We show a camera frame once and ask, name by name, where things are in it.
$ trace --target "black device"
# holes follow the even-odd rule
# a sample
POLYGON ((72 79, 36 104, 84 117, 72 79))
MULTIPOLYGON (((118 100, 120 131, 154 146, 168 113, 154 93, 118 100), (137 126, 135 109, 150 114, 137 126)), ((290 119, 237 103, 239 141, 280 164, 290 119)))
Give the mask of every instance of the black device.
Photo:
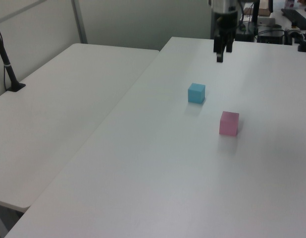
POLYGON ((7 89, 7 91, 11 91, 11 92, 17 92, 19 91, 21 88, 25 87, 25 84, 23 83, 19 83, 14 75, 11 63, 9 61, 8 55, 6 54, 5 48, 3 46, 3 41, 1 38, 1 34, 0 34, 0 55, 4 64, 4 67, 9 75, 9 78, 11 80, 11 87, 7 89))
POLYGON ((293 9, 281 9, 284 16, 288 18, 292 23, 296 24, 301 30, 306 30, 306 18, 293 9))
POLYGON ((283 34, 283 31, 279 28, 259 27, 257 42, 281 45, 283 44, 283 34))
MULTIPOLYGON (((257 35, 257 18, 258 18, 258 11, 259 11, 260 1, 255 1, 253 3, 253 14, 251 22, 245 22, 244 28, 236 30, 236 41, 246 41, 246 42, 253 42, 254 37, 257 35)), ((273 12, 273 0, 268 0, 268 10, 273 12)))

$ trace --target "black cable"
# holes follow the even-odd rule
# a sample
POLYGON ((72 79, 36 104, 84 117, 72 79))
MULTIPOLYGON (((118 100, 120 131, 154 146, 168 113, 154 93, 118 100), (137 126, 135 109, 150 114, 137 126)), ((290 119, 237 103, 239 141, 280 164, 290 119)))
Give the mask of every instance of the black cable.
POLYGON ((238 0, 238 3, 240 5, 240 8, 241 8, 241 21, 240 21, 240 24, 239 26, 241 26, 241 24, 243 23, 243 18, 244 18, 244 11, 243 11, 243 7, 242 7, 242 4, 241 4, 241 0, 238 0))
POLYGON ((249 14, 249 21, 248 21, 248 32, 249 32, 250 34, 253 34, 254 38, 257 40, 257 38, 256 38, 255 35, 254 35, 254 32, 252 33, 251 30, 250 30, 250 19, 251 19, 251 11, 252 11, 253 5, 254 5, 254 3, 252 3, 252 5, 251 5, 250 8, 249 8, 249 9, 250 9, 250 14, 249 14))

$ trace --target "white table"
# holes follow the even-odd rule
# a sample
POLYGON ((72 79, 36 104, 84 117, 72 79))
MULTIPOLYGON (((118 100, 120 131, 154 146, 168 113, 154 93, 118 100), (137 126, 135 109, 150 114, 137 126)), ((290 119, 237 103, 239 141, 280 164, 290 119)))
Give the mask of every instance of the white table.
POLYGON ((233 48, 172 38, 7 238, 306 238, 306 53, 233 48))
POLYGON ((0 205, 26 211, 157 54, 75 44, 0 96, 0 205))

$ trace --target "white wall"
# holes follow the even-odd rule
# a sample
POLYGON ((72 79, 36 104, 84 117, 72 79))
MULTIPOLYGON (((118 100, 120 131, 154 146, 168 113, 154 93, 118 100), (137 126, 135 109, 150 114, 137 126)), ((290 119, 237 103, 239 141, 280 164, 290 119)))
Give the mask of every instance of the white wall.
MULTIPOLYGON (((70 45, 80 43, 71 0, 47 0, 0 23, 0 31, 18 81, 70 45)), ((0 57, 0 95, 3 92, 0 57)))
POLYGON ((170 37, 210 38, 208 0, 79 0, 89 44, 161 50, 170 37))

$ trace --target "equipment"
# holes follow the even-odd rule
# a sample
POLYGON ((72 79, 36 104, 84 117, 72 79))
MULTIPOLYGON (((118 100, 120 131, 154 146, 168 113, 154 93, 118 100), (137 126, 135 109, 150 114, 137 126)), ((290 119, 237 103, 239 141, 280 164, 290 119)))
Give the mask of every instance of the equipment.
POLYGON ((296 23, 296 26, 301 30, 306 30, 306 18, 300 15, 296 10, 281 9, 284 16, 287 17, 292 23, 296 23))
POLYGON ((6 51, 3 45, 1 34, 0 34, 0 55, 1 55, 4 67, 6 71, 8 72, 9 78, 11 80, 11 87, 8 88, 7 91, 17 92, 21 88, 25 87, 25 84, 19 83, 15 78, 11 63, 9 61, 8 55, 6 54, 6 51))
POLYGON ((283 30, 271 27, 259 27, 257 42, 267 44, 283 44, 283 30))
POLYGON ((232 52, 232 44, 236 36, 236 30, 243 23, 243 6, 241 0, 209 0, 216 22, 214 33, 213 51, 217 53, 217 62, 223 62, 223 52, 232 52), (238 9, 241 9, 242 19, 238 21, 238 9))

